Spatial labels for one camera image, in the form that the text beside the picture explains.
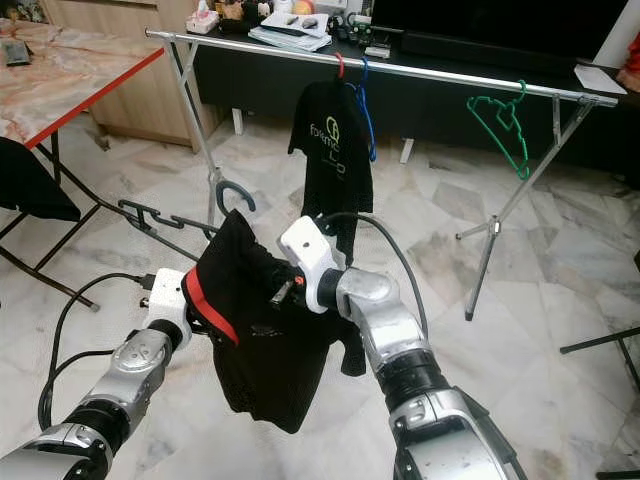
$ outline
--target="red trim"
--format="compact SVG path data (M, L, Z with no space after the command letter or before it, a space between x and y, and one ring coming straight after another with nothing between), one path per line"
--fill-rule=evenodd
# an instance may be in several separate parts
M200 286L200 280L198 279L198 272L195 268L189 270L187 273L187 291L191 297L193 306L196 307L200 315L206 318L218 330L222 331L227 337L229 337L233 343L238 345L239 339L233 326L227 322L227 320L220 315L215 308L209 305L207 299L204 296L202 287Z
M338 78L342 79L344 78L344 58L342 57L340 52L335 52L334 55L338 57L338 60L340 60L340 68L338 69Z
M163 53L164 53L163 48L159 48L158 50L153 52L151 55L149 55L147 58L142 60L140 63L137 63L136 65L131 67L129 70L124 72L122 75L120 75L118 78L116 78L114 81L112 81L111 83L103 87L101 90L91 95L89 98L87 98L84 102L82 102L80 105L75 107L73 110L71 110L70 112L66 113L65 115L60 117L58 120L53 122L43 131L41 131L38 135L36 135L31 140L26 142L25 146L29 149L32 149L33 147L35 147L42 140L47 138L53 132L55 132L64 124L69 122L73 117L75 117L80 112L82 112L85 108L90 107L91 105L96 103L98 100L104 97L107 93L111 92L113 89L120 86L125 80L128 80L129 78L134 76L136 73L138 73L140 70L142 70L144 67L146 67L151 62L153 62L155 59L161 57Z

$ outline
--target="metal rail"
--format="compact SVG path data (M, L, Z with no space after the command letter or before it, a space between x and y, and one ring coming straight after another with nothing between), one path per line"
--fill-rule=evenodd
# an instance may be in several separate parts
M333 55L324 55L320 53L305 53L282 48L270 47L268 45L259 45L254 43L238 42L234 40L225 40L221 38L202 37L199 35L189 35L185 33L159 32L155 30L145 29L145 33L151 38L161 38L169 42L184 42L196 45L223 48L225 50L235 50L246 53L257 53L262 55L270 55L273 57L290 58L293 60L302 60L306 62L324 63L327 65L340 64L339 60ZM356 58L344 58L344 65L352 68L363 68L364 63ZM394 65L390 63L369 62L369 70L374 72L389 73L404 77L414 77L424 80L434 80L438 82L457 83L462 85L471 85L475 87L487 87L497 90L505 90L510 92L520 92L522 86L518 82L508 82L498 80L496 78L477 77L473 75L462 75L459 73L441 72L438 70L429 70L425 68L407 67L404 65ZM528 95L537 95L542 97L557 97L560 100L571 102L587 101L594 105L603 107L615 107L618 99L614 97L605 97L594 93L577 92L572 90L561 90L557 88L543 87L540 85L527 85Z

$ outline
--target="black shirt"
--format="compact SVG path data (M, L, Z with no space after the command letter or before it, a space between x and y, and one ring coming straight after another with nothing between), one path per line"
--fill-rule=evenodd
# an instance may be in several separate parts
M231 408L289 433L298 431L307 414L332 343L345 345L344 374L365 372L355 324L291 301L279 310L270 305L296 274L256 243L234 210L182 282L190 312L209 329L216 372Z
M80 210L24 145L0 137L0 207L40 218L80 220Z
M299 148L307 156L302 215L372 212L373 183L368 131L355 91L341 80L309 85L296 107L289 153ZM337 248L353 262L357 220L333 223Z

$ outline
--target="black cable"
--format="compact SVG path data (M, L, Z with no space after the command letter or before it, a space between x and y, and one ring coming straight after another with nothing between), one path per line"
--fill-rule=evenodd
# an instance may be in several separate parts
M376 227L380 233L387 239L393 251L396 252L396 255L400 259L402 266L404 267L407 275L409 276L409 281L411 282L411 288L413 289L413 294L416 297L416 303L418 304L418 314L420 315L420 324L422 325L422 331L424 332L425 337L428 337L428 326L427 326L427 314L424 311L424 304L422 303L422 295L420 295L420 288L418 287L418 282L416 281L416 277L413 274L413 270L411 270L411 265L407 261L406 257L402 253L402 250L393 239L391 234L387 231L386 228L382 226L380 222L378 222L375 218L367 217L366 215L360 215L358 213L353 212L336 212L331 215L327 215L326 217L316 218L316 223L320 223L321 225L328 225L332 220L340 217L349 217L349 218L357 218L358 220L362 220L363 222L370 223L374 227Z
M64 325L64 321L66 320L67 314L71 309L71 306L82 296L84 292L89 290L91 287L96 285L97 283L103 282L110 278L126 278L132 280L136 283L140 283L143 277L139 277L136 275L130 275L128 273L108 273L106 275L102 275L98 278L91 280L89 283L80 288L67 302L67 304L62 309L60 313L60 317L58 318L58 323L56 324L56 330L53 334L53 347L51 349L51 361L49 363L49 375L47 377L47 384L49 384L50 380L53 378L56 372L56 364L58 363L58 351L60 349L60 335L62 333L62 326ZM42 409L40 403L38 403L38 422L40 423L40 428L43 430L45 428L49 428L51 426L51 403L53 398L53 382L49 386L48 391L45 392L43 390L44 398L42 400Z
M71 365L76 360L80 360L84 357L97 357L100 355L111 355L113 350L91 350L88 352L82 352L74 355L71 358L66 359L58 368L56 368L53 372L53 375L49 377L47 383L45 383L42 388L42 392L40 393L40 399L38 400L38 423L40 424L40 428L42 430L46 430L51 426L51 398L49 396L49 392L53 390L53 382L55 382L56 378L62 373L62 371ZM45 403L49 400L49 411L45 412Z

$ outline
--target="printed logo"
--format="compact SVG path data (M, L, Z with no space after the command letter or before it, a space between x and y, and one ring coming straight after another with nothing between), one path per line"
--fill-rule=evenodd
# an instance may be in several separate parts
M340 129L338 128L338 122L333 117L327 117L327 133L336 144L340 143Z
M325 121L327 133L317 128L313 123L310 125L310 135L320 139L327 147L327 151L323 153L321 160L336 169L336 176L344 179L346 166L340 161L340 128L338 122L332 116L328 116Z

